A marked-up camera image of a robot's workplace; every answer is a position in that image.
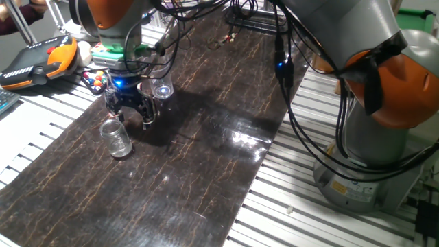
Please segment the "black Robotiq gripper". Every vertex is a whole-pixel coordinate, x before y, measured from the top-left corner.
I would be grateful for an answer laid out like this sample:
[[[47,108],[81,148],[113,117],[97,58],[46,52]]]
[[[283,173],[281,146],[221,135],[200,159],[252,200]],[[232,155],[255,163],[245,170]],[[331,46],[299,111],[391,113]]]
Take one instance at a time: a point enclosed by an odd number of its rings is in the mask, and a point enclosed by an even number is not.
[[[157,109],[151,95],[138,91],[139,83],[141,83],[139,75],[111,76],[104,91],[104,99],[110,117],[117,120],[121,120],[122,106],[137,107],[138,113],[142,116],[142,129],[147,130],[156,120]]]

